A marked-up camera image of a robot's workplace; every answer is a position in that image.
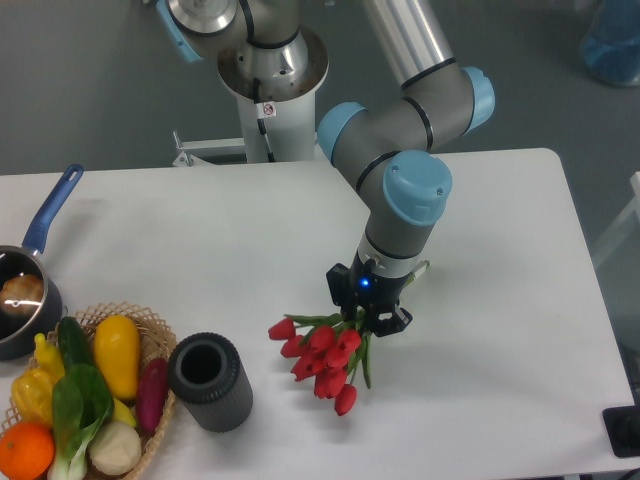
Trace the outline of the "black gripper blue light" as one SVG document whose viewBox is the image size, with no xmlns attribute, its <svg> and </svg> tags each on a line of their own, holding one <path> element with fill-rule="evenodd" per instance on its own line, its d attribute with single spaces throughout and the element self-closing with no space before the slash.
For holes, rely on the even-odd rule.
<svg viewBox="0 0 640 480">
<path fill-rule="evenodd" d="M 412 314 L 400 305 L 400 294 L 415 277 L 416 257 L 397 259 L 357 251 L 350 267 L 335 264 L 326 279 L 332 302 L 345 320 L 365 313 L 365 328 L 377 337 L 403 332 Z"/>
</svg>

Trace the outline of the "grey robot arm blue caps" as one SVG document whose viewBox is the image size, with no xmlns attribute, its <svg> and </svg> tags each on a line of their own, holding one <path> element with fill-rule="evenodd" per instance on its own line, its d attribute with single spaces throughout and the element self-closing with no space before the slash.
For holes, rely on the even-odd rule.
<svg viewBox="0 0 640 480">
<path fill-rule="evenodd" d="M 235 96 L 246 159 L 311 158 L 320 148 L 369 210 L 350 266 L 327 273 L 333 303 L 347 319 L 363 311 L 366 332 L 403 331 L 411 314 L 400 294 L 445 210 L 448 167 L 432 150 L 487 121 L 490 80 L 457 63 L 426 1 L 369 1 L 366 17 L 402 97 L 373 114 L 355 102 L 315 115 L 328 72 L 322 40 L 294 1 L 159 1 L 156 10 L 183 58 L 212 60 Z"/>
</svg>

